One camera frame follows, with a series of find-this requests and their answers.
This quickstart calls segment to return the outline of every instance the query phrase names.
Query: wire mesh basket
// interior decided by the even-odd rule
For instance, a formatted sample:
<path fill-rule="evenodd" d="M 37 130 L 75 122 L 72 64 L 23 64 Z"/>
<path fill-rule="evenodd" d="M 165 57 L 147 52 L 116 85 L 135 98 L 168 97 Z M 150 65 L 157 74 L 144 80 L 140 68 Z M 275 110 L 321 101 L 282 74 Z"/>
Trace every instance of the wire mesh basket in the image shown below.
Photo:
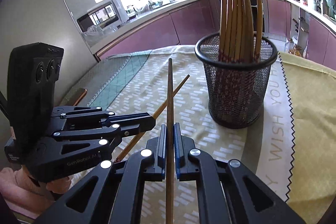
<path fill-rule="evenodd" d="M 201 38 L 195 46 L 204 65 L 210 115 L 228 128 L 247 127 L 259 116 L 277 49 L 263 37 L 258 63 L 219 62 L 218 49 L 218 32 Z"/>

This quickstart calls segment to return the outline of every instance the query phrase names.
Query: microwave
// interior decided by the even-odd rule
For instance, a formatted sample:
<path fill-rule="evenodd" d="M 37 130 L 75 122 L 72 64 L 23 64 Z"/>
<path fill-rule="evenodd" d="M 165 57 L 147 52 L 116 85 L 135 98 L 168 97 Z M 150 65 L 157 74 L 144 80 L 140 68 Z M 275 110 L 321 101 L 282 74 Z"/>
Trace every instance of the microwave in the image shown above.
<path fill-rule="evenodd" d="M 102 29 L 106 26 L 117 29 L 128 19 L 121 0 L 103 0 L 78 18 L 77 24 L 82 32 L 86 32 L 93 25 L 100 26 Z"/>

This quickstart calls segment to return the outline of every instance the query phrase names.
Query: triangular cutout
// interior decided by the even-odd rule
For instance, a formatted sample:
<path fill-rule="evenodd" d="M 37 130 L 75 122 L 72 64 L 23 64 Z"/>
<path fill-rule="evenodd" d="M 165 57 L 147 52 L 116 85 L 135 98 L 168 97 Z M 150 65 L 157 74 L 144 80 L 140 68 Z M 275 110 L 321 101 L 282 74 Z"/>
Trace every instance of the triangular cutout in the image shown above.
<path fill-rule="evenodd" d="M 252 182 L 248 177 L 244 177 L 244 183 L 250 194 L 255 210 L 259 213 L 273 206 L 273 201 Z"/>
<path fill-rule="evenodd" d="M 85 211 L 85 208 L 90 200 L 90 197 L 93 193 L 93 190 L 95 189 L 95 186 L 98 182 L 98 177 L 94 176 L 92 177 L 84 186 L 82 189 L 80 189 L 77 193 L 75 193 L 69 201 L 66 203 L 66 205 L 74 209 L 75 211 L 79 213 L 83 213 Z"/>
<path fill-rule="evenodd" d="M 64 155 L 64 154 L 74 152 L 74 151 L 77 151 L 77 150 L 80 150 L 82 148 L 89 147 L 89 146 L 90 146 L 89 143 L 65 144 L 62 147 L 61 154 Z"/>

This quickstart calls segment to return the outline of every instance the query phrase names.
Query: patterned tablecloth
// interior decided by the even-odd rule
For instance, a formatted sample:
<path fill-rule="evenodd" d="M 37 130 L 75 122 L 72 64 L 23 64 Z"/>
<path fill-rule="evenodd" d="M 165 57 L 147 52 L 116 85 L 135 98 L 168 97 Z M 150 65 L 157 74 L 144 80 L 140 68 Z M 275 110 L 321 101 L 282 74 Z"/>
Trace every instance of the patterned tablecloth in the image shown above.
<path fill-rule="evenodd" d="M 192 137 L 196 147 L 214 159 L 241 160 L 307 223 L 317 223 L 336 192 L 336 170 L 330 168 L 335 166 L 332 157 L 335 158 L 336 154 L 336 94 L 333 88 L 336 72 L 281 54 L 272 65 L 259 119 L 252 126 L 239 130 L 224 128 L 211 119 L 204 68 L 196 58 L 193 46 L 174 46 L 108 58 L 88 72 L 68 97 L 76 88 L 83 87 L 89 94 L 81 105 L 101 106 L 116 114 L 144 111 L 153 114 L 167 97 L 170 57 L 173 59 L 174 86 L 190 74 L 189 80 L 174 97 L 174 121 L 180 123 L 181 133 Z M 307 85 L 309 80 L 314 82 L 310 87 Z M 322 90 L 316 81 L 323 81 L 324 91 L 329 92 L 328 101 L 320 98 Z M 157 119 L 155 128 L 145 134 L 131 153 L 143 149 L 148 139 L 160 134 L 166 114 L 165 110 Z M 123 139 L 113 158 L 131 138 Z M 320 159 L 326 162 L 326 166 L 313 167 Z M 88 172 L 76 174 L 73 184 Z M 164 223 L 164 201 L 165 182 L 147 182 L 141 223 Z M 174 223 L 199 223 L 194 182 L 175 179 Z"/>

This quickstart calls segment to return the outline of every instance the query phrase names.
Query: black mesh cup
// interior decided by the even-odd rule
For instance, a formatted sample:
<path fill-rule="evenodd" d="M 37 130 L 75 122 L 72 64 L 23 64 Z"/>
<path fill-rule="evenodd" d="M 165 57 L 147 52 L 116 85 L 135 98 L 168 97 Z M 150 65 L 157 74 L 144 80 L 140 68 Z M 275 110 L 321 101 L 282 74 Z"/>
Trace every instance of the black mesh cup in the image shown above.
<path fill-rule="evenodd" d="M 218 32 L 201 38 L 195 46 L 195 54 L 204 65 L 210 115 L 228 128 L 247 127 L 259 116 L 278 51 L 263 37 L 260 62 L 241 64 L 219 62 L 218 48 Z"/>

